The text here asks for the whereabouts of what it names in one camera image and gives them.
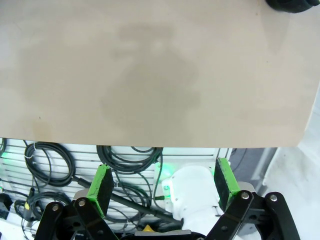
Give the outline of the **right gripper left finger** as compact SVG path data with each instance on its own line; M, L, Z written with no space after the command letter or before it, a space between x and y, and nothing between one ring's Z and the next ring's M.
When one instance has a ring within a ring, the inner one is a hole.
M86 240L116 240L106 223L114 189L111 168L101 164L85 195L68 205L54 201L47 204L36 231L36 240L74 240L83 234Z

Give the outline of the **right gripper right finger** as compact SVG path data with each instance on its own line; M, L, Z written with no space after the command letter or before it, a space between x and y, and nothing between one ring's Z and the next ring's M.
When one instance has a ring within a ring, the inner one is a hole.
M264 197L240 189L226 158L217 158L214 183L223 214L206 240L233 240L242 225L251 224L262 240L299 240L300 236L284 196L269 192Z

